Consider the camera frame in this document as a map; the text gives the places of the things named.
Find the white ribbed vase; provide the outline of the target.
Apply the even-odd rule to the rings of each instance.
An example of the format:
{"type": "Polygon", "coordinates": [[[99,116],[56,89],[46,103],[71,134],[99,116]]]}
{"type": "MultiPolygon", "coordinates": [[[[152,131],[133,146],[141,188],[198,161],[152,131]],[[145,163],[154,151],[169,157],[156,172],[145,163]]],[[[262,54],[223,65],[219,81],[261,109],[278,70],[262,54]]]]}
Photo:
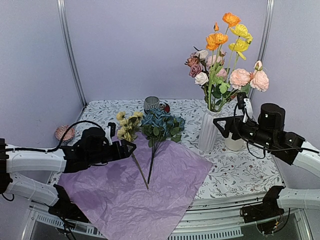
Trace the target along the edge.
{"type": "Polygon", "coordinates": [[[203,152],[211,152],[214,148],[218,128],[214,124],[214,120],[221,117],[221,112],[214,112],[208,108],[205,110],[200,133],[198,137],[198,148],[203,152]]]}

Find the pale yellow rose stem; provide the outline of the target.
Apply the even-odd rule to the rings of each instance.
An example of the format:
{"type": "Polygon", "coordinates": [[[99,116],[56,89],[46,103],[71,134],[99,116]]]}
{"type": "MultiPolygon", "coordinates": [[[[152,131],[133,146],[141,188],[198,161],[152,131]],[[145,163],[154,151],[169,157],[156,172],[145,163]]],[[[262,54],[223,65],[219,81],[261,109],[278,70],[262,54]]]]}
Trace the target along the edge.
{"type": "Polygon", "coordinates": [[[126,116],[125,111],[118,112],[116,115],[116,120],[120,125],[117,131],[118,139],[126,140],[133,144],[138,137],[136,133],[140,130],[143,115],[140,111],[135,111],[131,116],[126,116]]]}

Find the pale pink peony stem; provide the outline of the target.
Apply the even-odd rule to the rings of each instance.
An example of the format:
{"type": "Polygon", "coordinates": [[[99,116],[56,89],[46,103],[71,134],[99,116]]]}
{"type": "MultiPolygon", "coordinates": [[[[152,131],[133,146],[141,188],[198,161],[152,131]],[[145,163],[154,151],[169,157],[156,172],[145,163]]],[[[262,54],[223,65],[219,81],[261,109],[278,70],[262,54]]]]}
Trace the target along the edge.
{"type": "Polygon", "coordinates": [[[264,66],[261,60],[258,60],[253,67],[253,71],[249,72],[243,68],[233,70],[229,76],[227,83],[227,91],[222,94],[221,106],[218,110],[232,101],[237,94],[248,94],[251,89],[260,92],[268,90],[270,80],[264,71],[264,66]]]}

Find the purple wrapping paper sheet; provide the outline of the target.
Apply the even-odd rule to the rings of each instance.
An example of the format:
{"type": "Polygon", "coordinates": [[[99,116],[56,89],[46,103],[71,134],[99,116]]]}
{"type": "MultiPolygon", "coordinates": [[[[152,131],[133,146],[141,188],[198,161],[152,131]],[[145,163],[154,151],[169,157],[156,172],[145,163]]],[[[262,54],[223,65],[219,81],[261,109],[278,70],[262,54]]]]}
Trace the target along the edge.
{"type": "Polygon", "coordinates": [[[212,163],[167,140],[156,157],[143,135],[134,157],[63,173],[59,185],[109,240],[165,240],[176,228],[212,163]]]}

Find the three rose flower stem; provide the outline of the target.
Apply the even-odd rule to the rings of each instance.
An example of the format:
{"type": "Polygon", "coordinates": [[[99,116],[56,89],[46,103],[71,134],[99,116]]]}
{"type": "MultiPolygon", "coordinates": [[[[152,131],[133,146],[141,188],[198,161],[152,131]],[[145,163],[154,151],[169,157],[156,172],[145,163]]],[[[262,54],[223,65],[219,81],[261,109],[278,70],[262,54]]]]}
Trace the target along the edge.
{"type": "Polygon", "coordinates": [[[210,86],[210,68],[207,67],[205,59],[200,59],[199,56],[191,54],[184,63],[189,67],[188,75],[194,78],[194,83],[199,85],[204,92],[204,101],[209,110],[214,109],[213,103],[213,87],[210,86]]]}

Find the pink peony flower stem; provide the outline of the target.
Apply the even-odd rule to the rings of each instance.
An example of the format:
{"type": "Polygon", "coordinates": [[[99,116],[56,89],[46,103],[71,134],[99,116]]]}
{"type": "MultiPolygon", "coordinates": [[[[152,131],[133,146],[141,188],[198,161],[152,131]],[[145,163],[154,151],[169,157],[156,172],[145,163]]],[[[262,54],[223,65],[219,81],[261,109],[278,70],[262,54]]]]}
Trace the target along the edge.
{"type": "Polygon", "coordinates": [[[206,58],[205,65],[206,69],[209,71],[211,66],[216,63],[216,76],[222,77],[223,79],[227,78],[227,71],[224,68],[225,60],[222,56],[211,55],[206,58]]]}

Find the yellow flower stem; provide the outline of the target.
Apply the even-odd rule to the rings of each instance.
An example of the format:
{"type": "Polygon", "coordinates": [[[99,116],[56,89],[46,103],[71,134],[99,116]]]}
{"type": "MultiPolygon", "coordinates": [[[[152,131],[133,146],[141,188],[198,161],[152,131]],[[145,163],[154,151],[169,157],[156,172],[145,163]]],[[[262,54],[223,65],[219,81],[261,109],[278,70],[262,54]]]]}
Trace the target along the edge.
{"type": "Polygon", "coordinates": [[[232,71],[229,70],[231,73],[236,69],[238,60],[240,58],[244,61],[247,59],[243,52],[249,49],[249,46],[253,41],[253,36],[249,33],[248,28],[241,23],[238,23],[236,26],[231,28],[230,31],[236,36],[235,42],[228,45],[229,49],[231,50],[230,56],[235,53],[232,71]]]}

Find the orange poppy flower stem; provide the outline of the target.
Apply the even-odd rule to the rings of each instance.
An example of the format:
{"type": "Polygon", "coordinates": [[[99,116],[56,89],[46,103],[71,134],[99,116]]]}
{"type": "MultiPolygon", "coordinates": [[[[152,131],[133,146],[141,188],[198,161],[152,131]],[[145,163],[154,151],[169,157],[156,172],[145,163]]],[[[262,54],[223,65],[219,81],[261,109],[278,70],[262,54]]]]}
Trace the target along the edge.
{"type": "MultiPolygon", "coordinates": [[[[219,32],[219,26],[216,22],[213,26],[214,33],[206,37],[206,49],[212,51],[212,56],[221,56],[222,45],[225,44],[229,39],[227,35],[229,28],[235,27],[237,24],[241,22],[241,19],[231,12],[225,13],[222,17],[222,20],[227,24],[225,33],[219,32]]],[[[209,85],[211,87],[214,86],[216,66],[216,63],[214,63],[209,70],[209,85]]]]}

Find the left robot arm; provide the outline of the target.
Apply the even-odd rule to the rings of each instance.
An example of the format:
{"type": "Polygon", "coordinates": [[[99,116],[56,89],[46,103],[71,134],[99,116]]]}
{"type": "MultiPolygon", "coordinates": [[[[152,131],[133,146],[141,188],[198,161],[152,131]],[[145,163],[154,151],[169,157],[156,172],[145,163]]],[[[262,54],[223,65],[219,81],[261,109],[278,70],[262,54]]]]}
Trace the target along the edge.
{"type": "Polygon", "coordinates": [[[113,141],[114,131],[90,127],[71,146],[57,149],[16,147],[0,140],[0,192],[24,197],[46,205],[48,213],[61,219],[88,223],[89,220],[70,199],[63,186],[45,184],[21,174],[26,171],[77,173],[109,162],[126,159],[136,145],[125,139],[113,141]]]}

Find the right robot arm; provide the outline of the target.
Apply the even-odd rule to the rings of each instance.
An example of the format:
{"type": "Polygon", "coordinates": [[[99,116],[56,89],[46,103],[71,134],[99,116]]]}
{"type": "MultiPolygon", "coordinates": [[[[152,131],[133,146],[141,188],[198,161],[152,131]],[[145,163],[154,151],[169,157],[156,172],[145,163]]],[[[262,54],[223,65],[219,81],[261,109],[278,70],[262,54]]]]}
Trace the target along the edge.
{"type": "Polygon", "coordinates": [[[280,167],[285,185],[267,190],[262,202],[243,206],[240,215],[245,223],[280,216],[285,209],[320,209],[320,151],[304,137],[285,131],[286,111],[274,104],[260,107],[257,121],[249,114],[249,104],[236,107],[243,114],[216,118],[214,125],[224,138],[243,140],[247,146],[271,154],[280,167]]]}

